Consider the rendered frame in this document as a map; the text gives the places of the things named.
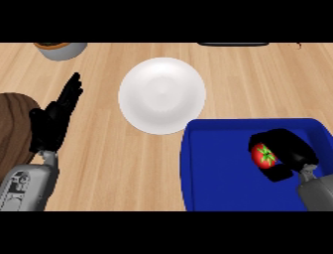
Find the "white plate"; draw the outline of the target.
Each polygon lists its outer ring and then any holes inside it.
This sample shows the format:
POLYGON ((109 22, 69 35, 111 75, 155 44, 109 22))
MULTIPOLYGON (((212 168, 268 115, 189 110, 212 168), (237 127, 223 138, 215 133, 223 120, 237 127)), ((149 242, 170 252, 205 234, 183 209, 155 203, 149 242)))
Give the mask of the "white plate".
POLYGON ((202 113, 205 82, 195 68, 174 58, 153 58, 128 71, 118 90, 127 122, 147 134, 181 131, 202 113))

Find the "blue tray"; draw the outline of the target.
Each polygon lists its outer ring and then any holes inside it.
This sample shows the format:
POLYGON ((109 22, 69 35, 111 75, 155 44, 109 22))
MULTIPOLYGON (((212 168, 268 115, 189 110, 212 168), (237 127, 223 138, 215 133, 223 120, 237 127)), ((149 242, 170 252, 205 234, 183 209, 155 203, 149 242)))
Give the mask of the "blue tray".
POLYGON ((317 177, 333 174, 333 136, 313 118, 196 119, 186 127, 180 175, 190 211, 301 211, 299 179, 271 182, 251 160, 251 135, 285 128, 311 146, 317 177))

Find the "grey plant pot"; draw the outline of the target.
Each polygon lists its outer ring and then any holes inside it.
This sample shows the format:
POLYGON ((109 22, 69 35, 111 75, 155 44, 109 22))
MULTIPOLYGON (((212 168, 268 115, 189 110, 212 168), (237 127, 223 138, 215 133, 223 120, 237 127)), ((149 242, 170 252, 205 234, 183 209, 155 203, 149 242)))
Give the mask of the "grey plant pot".
POLYGON ((60 62, 75 58, 84 52, 87 43, 35 43, 35 46, 48 60, 60 62))

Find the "round brown wooden board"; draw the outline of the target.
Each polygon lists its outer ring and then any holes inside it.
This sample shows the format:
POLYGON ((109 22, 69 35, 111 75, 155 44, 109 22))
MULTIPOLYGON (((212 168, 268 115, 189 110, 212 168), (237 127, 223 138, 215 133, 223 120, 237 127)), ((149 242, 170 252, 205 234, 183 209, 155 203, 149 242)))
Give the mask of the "round brown wooden board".
POLYGON ((0 186, 15 166, 29 164, 35 154, 31 146, 29 111, 40 104, 22 93, 0 93, 0 186))

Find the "black flat object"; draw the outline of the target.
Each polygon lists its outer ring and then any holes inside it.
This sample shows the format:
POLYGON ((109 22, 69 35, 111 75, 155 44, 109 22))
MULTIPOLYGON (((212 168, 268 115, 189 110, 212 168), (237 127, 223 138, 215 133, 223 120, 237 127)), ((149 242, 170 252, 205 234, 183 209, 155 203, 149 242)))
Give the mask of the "black flat object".
POLYGON ((205 47, 263 47, 268 46, 268 43, 198 43, 205 47))

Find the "red tomato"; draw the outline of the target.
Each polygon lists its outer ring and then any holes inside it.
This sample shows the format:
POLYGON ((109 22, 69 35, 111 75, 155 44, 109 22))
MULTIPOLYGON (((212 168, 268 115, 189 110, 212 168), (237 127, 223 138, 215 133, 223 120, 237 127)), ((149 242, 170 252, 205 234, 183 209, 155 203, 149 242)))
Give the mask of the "red tomato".
POLYGON ((252 146, 251 159, 255 165, 264 170, 270 169, 277 162, 277 157, 263 143, 258 143, 252 146))

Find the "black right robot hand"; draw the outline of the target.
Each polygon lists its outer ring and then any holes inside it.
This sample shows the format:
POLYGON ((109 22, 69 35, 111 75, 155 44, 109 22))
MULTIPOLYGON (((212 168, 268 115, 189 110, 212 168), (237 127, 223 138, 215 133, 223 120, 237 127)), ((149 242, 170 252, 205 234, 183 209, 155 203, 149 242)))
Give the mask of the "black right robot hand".
POLYGON ((319 166, 316 152, 305 141, 285 128, 271 129, 249 136, 249 154, 255 144, 263 143, 274 156, 276 165, 260 171, 271 182, 289 179, 305 165, 319 166))

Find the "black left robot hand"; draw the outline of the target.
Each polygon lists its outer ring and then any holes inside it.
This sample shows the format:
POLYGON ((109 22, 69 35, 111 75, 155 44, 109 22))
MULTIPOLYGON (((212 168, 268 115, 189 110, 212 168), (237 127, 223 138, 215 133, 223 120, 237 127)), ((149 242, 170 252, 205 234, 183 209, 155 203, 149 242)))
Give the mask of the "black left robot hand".
POLYGON ((59 99, 51 101, 47 108, 34 108, 29 111, 32 141, 29 151, 57 152, 62 148, 71 117, 78 105, 79 97, 84 93, 81 74, 74 73, 59 99))

